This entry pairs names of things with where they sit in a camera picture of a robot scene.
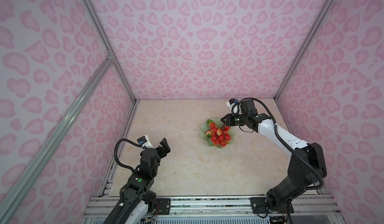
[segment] aluminum frame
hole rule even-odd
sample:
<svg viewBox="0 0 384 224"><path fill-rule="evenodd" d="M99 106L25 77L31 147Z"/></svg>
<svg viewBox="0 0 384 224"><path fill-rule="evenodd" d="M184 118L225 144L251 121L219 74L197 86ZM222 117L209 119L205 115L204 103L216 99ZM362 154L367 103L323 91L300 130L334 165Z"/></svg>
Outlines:
<svg viewBox="0 0 384 224"><path fill-rule="evenodd" d="M134 116L136 114L138 104L139 104L139 101L137 101L134 105L132 105L130 113L127 117L126 123L123 127L123 130L121 131L120 138L127 138L129 130L130 130L131 125L132 125L132 122L133 122L133 119L134 119ZM119 149L118 149L118 157L120 157L122 151L124 150L124 147L125 147L125 142L122 142L122 145L120 145ZM108 188L107 187L108 182L113 180L116 169L117 169L117 164L114 161L114 158L112 155L112 157L109 161L108 168L107 168L108 171L106 172L105 176L103 177L103 181L101 183L100 190L98 192L98 196L103 196L105 189Z"/></svg>
<svg viewBox="0 0 384 224"><path fill-rule="evenodd" d="M126 92L128 93L131 101L133 103L136 102L136 99L133 95L133 92L132 92L132 89L130 88L129 84L128 84L128 80L127 78L125 77L124 75L124 72L116 58L116 55L113 51L113 48L111 46L111 44L109 43L109 40L107 38L107 35L103 29L103 25L101 24L101 21L95 11L95 8L93 6L93 3L91 0L81 0L81 2L83 3L84 7L85 7L85 10L87 11L94 27L96 28L96 32L99 34L99 37L100 37L100 40L101 42L103 43L103 46L105 48L105 50L108 52L108 55L112 58L112 59L115 59L115 63L114 63L114 66L115 66L115 69L119 75L119 78L121 80L121 82L123 83L123 86L126 90Z"/></svg>
<svg viewBox="0 0 384 224"><path fill-rule="evenodd" d="M48 161L51 159L57 147L60 145L65 135L71 128L72 124L76 121L80 112L83 110L85 104L92 96L96 87L99 85L104 75L109 70L110 66L115 60L107 57L96 73L85 85L79 96L72 103L68 111L65 113L63 119L56 126L52 134L45 140L41 149L36 156L28 164L21 177L9 190L8 194L2 201L0 206L0 223L7 224L14 213L22 203L23 199L32 188L37 178L45 168Z"/></svg>
<svg viewBox="0 0 384 224"><path fill-rule="evenodd" d="M170 213L161 217L223 217L257 216L253 214L251 197L256 196L165 196L170 198ZM106 218L118 202L118 197L90 198L83 220ZM331 195L304 194L292 201L295 210L292 216L324 215L329 219L343 220L340 209ZM268 216L281 216L269 213Z"/></svg>
<svg viewBox="0 0 384 224"><path fill-rule="evenodd" d="M276 92L276 96L274 97L274 99L276 101L278 101L279 98L281 97L281 95L283 94L284 89L286 88L288 81L291 79L294 71L299 66L301 58L303 57L305 51L308 49L309 45L311 44L317 31L320 29L321 24L323 23L325 17L327 16L329 11L331 10L335 1L336 0L325 0L323 5L321 6L316 18L313 21L313 24L312 24L310 30L308 31L307 35L305 36L303 44L300 46L299 51L297 52L295 58L293 59L290 68L288 69L285 77L283 78L283 81L281 82L279 89Z"/></svg>

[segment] beige marble surface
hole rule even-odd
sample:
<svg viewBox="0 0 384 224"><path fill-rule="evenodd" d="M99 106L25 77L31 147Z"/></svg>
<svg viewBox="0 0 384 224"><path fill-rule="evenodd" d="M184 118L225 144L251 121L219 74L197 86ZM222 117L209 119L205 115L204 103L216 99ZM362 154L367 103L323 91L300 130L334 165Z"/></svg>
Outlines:
<svg viewBox="0 0 384 224"><path fill-rule="evenodd" d="M211 117L230 112L227 100L140 101L128 139L148 135L154 147L163 137L171 148L161 159L151 190L158 196L256 195L286 177L289 158L263 135L239 127L234 142L223 149L208 147L199 138L200 126ZM273 99L262 99L276 121L286 125ZM257 102L259 113L266 113ZM135 168L141 148L125 145L120 161ZM110 196L118 196L131 171L118 167Z"/></svg>

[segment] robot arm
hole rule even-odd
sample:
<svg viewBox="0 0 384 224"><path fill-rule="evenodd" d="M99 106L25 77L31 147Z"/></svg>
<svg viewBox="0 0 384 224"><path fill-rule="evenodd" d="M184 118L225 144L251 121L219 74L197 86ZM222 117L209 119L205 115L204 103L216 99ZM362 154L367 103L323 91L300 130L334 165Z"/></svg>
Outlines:
<svg viewBox="0 0 384 224"><path fill-rule="evenodd" d="M269 115L257 113L254 102L260 102ZM291 157L287 177L267 193L266 205L270 211L278 211L283 205L306 190L320 189L326 177L323 149L317 143L309 144L281 128L263 102L257 99L231 99L227 102L231 113L221 121L227 126L247 126L268 137ZM309 187L319 181L319 185Z"/></svg>
<svg viewBox="0 0 384 224"><path fill-rule="evenodd" d="M157 148L153 148L147 135L137 141L139 144L135 144L135 146L144 149L140 153L140 165L136 167L128 182L120 189L120 200L104 224L137 224L143 216L155 211L156 193L149 189L154 183L160 160L170 152L170 148L165 138L160 142L161 146Z"/></svg>

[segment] wire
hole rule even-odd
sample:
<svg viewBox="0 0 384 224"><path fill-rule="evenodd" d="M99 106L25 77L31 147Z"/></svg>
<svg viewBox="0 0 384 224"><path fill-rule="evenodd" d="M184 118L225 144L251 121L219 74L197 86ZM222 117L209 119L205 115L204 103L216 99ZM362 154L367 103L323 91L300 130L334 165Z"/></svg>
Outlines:
<svg viewBox="0 0 384 224"><path fill-rule="evenodd" d="M288 209L287 216L288 216L290 224L293 224L292 217L291 217L291 202L292 202L292 199L289 199L287 201L287 209Z"/></svg>
<svg viewBox="0 0 384 224"><path fill-rule="evenodd" d="M259 213L258 213L258 211L257 211L259 207L265 207L265 208L266 208L266 215L265 215L265 216L260 216L260 215L259 215ZM260 218L262 218L262 219L266 218L266 217L268 216L268 207L267 207L267 206L263 206L263 205L258 205L258 206L256 206L256 214L257 214Z"/></svg>
<svg viewBox="0 0 384 224"><path fill-rule="evenodd" d="M286 214L286 216L287 216L287 218L286 218L285 220L287 220L287 219L288 219L288 212L287 212L287 210L285 209L285 207L283 207L283 217L285 218L285 216L284 216L284 212L285 212L285 214Z"/></svg>
<svg viewBox="0 0 384 224"><path fill-rule="evenodd" d="M119 203L120 204L124 202L124 193L123 193L123 191L125 190L125 187L126 186L124 185L122 188L120 188L120 192L119 192L119 194L120 194ZM113 216L112 220L109 222L110 224L115 223L116 219L120 215L121 210L122 210L122 206L119 205L118 209L115 212L115 215Z"/></svg>
<svg viewBox="0 0 384 224"><path fill-rule="evenodd" d="M252 131L244 131L243 129L241 129L241 126L239 126L239 128L240 128L240 130L242 130L243 132L249 132L249 133L251 133L251 132L254 132L255 130L252 130Z"/></svg>
<svg viewBox="0 0 384 224"><path fill-rule="evenodd" d="M236 102L236 103L232 106L232 108L231 108L231 112L232 112L233 115L239 114L239 110L237 110L237 113L235 113L235 112L233 111L233 110L235 109L235 107L238 106L238 105L240 105L240 103L239 103L239 102Z"/></svg>
<svg viewBox="0 0 384 224"><path fill-rule="evenodd" d="M155 209L153 210L153 212L151 212L150 214L152 214L152 213L155 213L155 214L153 214L153 216L151 216L151 217L147 217L147 219L151 219L152 217L154 217L154 216L156 216L156 214L159 212L159 209L157 208L157 206L155 207Z"/></svg>
<svg viewBox="0 0 384 224"><path fill-rule="evenodd" d="M293 150L282 138L281 136L279 135L279 132L277 130L277 123L276 123L276 119L275 117L273 116L273 114L271 113L271 111L269 111L268 107L262 102L260 101L259 99L256 99L256 98L253 98L253 97L248 97L248 98L244 98L242 99L245 100L245 99L252 99L252 100L255 100L256 102L260 103L265 109L266 111L268 112L269 116L271 116L271 119L274 123L274 126L275 126L275 135L277 137L277 139L297 158L299 159L301 162L304 163L304 165L315 175L315 177L317 178L317 180L319 181L319 185L317 186L310 186L310 187L306 187L305 189L306 190L319 190L321 188L323 188L324 186L324 181L323 181L323 178L320 176L320 174L308 163L306 162L304 159L302 159L302 157L295 151Z"/></svg>
<svg viewBox="0 0 384 224"><path fill-rule="evenodd" d="M156 215L159 213L159 209L160 209L160 207L159 207L158 205L156 205L155 209L156 209L155 214L153 214L153 216L149 217L148 219L153 218L154 216L156 216Z"/></svg>
<svg viewBox="0 0 384 224"><path fill-rule="evenodd" d="M116 145L115 145L115 150L114 150L114 152L113 152L113 157L114 157L116 163L117 163L119 166L121 166L121 167L123 167L123 168L127 168L127 169L131 170L131 172L133 172L134 169L133 169L131 166L122 164L122 163L120 162L119 158L118 158L118 148L119 148L119 145L120 145L120 143L121 143L122 141L126 141L126 142L128 142L128 143L130 143L130 144L132 144L132 145L134 145L134 146L137 146L137 147L141 147L141 145L140 145L140 144L137 144L137 143L134 143L134 142L132 142L131 140L128 140L128 139L126 139L126 138L122 138L122 139L118 140L118 142L116 142Z"/></svg>

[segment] cherry tomato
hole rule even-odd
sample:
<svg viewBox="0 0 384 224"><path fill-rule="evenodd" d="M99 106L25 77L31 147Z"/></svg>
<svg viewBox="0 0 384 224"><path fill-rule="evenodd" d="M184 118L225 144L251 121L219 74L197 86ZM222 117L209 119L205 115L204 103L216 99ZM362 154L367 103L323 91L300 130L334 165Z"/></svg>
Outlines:
<svg viewBox="0 0 384 224"><path fill-rule="evenodd" d="M217 129L217 130L216 130L216 134L217 134L218 136L222 135L222 134L223 134L223 130L222 130L221 128Z"/></svg>
<svg viewBox="0 0 384 224"><path fill-rule="evenodd" d="M216 134L216 131L217 131L217 127L213 127L212 130L211 130L211 132L212 132L213 134Z"/></svg>

